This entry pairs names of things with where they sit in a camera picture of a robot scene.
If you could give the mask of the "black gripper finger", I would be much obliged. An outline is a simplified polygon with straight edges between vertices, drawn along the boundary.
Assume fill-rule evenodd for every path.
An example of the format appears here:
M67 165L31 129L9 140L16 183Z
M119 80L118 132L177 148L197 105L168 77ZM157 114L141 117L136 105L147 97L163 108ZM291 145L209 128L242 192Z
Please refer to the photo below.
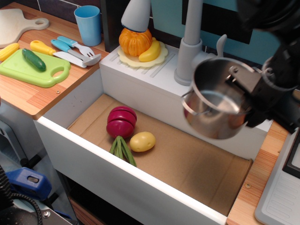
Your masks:
M242 89L249 95L255 93L255 89L261 79L261 74L246 65L233 65L225 69L226 81Z
M254 128L262 124L265 120L269 119L269 113L269 110L252 108L246 115L246 126L249 128Z

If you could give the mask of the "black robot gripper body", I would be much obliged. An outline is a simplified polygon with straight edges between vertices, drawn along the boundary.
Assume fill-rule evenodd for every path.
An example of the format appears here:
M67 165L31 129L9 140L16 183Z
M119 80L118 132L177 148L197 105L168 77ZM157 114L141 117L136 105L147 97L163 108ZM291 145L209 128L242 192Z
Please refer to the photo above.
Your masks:
M261 79L250 95L252 108L269 110L274 120L289 133L300 127L299 104L293 91L300 85L300 60L273 56L262 67Z

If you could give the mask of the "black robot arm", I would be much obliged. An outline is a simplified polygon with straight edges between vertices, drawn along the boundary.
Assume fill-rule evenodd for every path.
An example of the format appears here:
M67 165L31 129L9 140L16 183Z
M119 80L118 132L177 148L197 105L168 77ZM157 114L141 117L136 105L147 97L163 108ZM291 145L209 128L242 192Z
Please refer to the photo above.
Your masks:
M270 32L280 46L260 72L232 66L226 82L243 90L251 104L248 127L268 119L292 134L300 126L300 109L293 98L300 85L300 2L239 0L237 8L244 29Z

